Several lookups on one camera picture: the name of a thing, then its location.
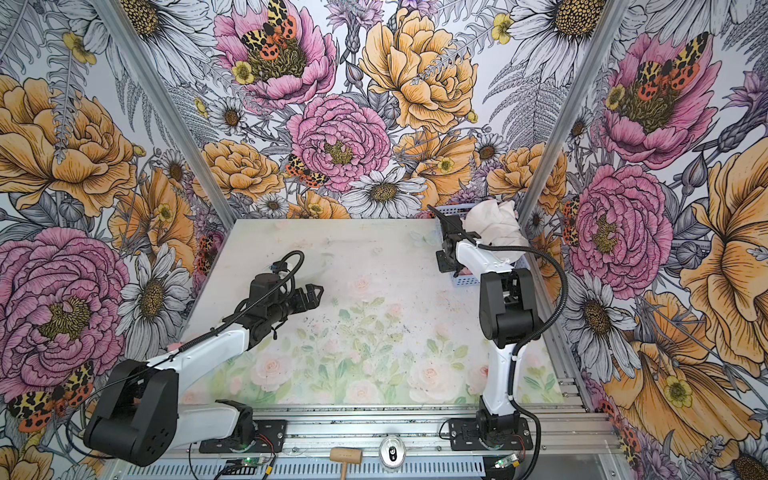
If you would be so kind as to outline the blue plastic laundry basket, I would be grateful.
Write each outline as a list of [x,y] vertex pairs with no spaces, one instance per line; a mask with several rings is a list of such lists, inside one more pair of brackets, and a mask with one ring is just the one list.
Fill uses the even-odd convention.
[[438,270],[449,274],[454,286],[480,284],[484,273],[510,273],[515,268],[529,269],[524,256],[529,246],[503,246],[492,251],[478,233],[464,228],[464,219],[474,204],[428,206],[439,221],[441,249],[435,252]]

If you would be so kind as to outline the white printed t-shirt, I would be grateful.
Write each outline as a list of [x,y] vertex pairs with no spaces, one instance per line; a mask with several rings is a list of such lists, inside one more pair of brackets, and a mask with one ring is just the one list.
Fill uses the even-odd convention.
[[[463,219],[463,228],[476,233],[478,242],[487,246],[529,246],[523,235],[515,213],[515,203],[507,201],[499,204],[496,200],[486,200],[475,205]],[[498,263],[514,265],[523,252],[489,252],[475,247],[460,247],[458,259],[473,274],[488,271],[488,266]]]

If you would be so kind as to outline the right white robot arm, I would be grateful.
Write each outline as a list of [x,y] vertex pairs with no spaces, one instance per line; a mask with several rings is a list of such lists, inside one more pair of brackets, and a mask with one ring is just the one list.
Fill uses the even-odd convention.
[[436,252],[439,270],[455,277],[467,270],[479,281],[479,325],[491,353],[476,417],[478,435],[489,442],[517,434],[523,428],[513,399],[517,362],[543,325],[531,273],[515,266],[531,247],[526,240],[486,244],[480,234],[464,228],[460,217],[447,216],[432,205],[428,209],[439,219],[442,233],[442,249]]

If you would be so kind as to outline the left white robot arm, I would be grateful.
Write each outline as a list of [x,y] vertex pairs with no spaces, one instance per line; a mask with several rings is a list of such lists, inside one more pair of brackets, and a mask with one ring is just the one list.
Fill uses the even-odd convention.
[[210,331],[146,362],[118,364],[85,426],[83,444],[141,467],[188,444],[250,447],[257,437],[251,407],[232,400],[185,405],[182,396],[219,365],[275,335],[289,316],[316,309],[323,293],[319,285],[296,286],[290,276],[257,275],[249,298]]

